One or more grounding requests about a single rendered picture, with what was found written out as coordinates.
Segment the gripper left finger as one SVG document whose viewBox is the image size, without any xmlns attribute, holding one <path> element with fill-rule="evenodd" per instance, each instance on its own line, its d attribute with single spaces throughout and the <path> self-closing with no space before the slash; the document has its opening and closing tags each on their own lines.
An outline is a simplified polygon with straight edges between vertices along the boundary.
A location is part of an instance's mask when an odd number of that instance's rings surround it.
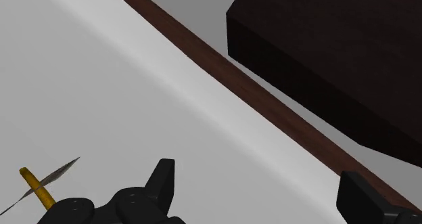
<svg viewBox="0 0 422 224">
<path fill-rule="evenodd" d="M 143 187 L 117 191 L 103 206 L 87 198 L 54 204 L 37 224 L 185 224 L 168 211 L 174 197 L 175 161 L 162 158 Z"/>
</svg>

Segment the yellow stick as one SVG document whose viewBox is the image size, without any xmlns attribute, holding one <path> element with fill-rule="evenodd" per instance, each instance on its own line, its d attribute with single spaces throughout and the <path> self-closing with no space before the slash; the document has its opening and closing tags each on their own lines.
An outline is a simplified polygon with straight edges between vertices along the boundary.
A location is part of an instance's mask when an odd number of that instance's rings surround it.
<svg viewBox="0 0 422 224">
<path fill-rule="evenodd" d="M 56 203 L 51 194 L 26 167 L 21 168 L 19 172 L 45 209 L 49 210 Z"/>
</svg>

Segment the thin grey pointed blade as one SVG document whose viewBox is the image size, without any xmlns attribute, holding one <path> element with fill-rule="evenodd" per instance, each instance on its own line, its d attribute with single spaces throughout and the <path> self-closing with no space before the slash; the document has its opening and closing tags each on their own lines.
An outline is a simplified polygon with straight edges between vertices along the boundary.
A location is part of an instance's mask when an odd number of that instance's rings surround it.
<svg viewBox="0 0 422 224">
<path fill-rule="evenodd" d="M 16 201 L 10 207 L 6 208 L 3 212 L 1 212 L 0 216 L 3 215 L 4 213 L 6 213 L 13 206 L 15 206 L 19 201 L 23 200 L 25 197 L 34 193 L 37 189 L 44 187 L 47 184 L 50 184 L 50 183 L 54 182 L 55 180 L 59 179 L 79 158 L 80 157 L 75 158 L 74 160 L 68 162 L 64 166 L 61 166 L 60 168 L 58 168 L 56 171 L 50 173 L 48 176 L 46 176 L 44 179 L 42 179 L 39 182 L 39 185 L 36 186 L 36 189 L 33 189 L 32 187 L 30 187 L 30 189 L 18 201 Z"/>
</svg>

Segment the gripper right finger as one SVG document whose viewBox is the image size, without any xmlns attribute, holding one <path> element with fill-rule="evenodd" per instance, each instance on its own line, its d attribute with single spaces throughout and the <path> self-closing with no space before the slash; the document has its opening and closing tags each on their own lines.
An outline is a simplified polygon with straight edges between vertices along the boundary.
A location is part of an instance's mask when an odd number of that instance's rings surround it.
<svg viewBox="0 0 422 224">
<path fill-rule="evenodd" d="M 341 173 L 336 207 L 347 224 L 422 224 L 422 214 L 389 203 L 352 171 Z"/>
</svg>

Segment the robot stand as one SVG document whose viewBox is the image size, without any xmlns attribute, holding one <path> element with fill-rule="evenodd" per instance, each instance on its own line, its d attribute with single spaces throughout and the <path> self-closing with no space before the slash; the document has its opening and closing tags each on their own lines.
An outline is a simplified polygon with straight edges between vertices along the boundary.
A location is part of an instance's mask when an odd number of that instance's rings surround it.
<svg viewBox="0 0 422 224">
<path fill-rule="evenodd" d="M 356 143 L 422 168 L 422 0 L 234 0 L 229 55 Z"/>
</svg>

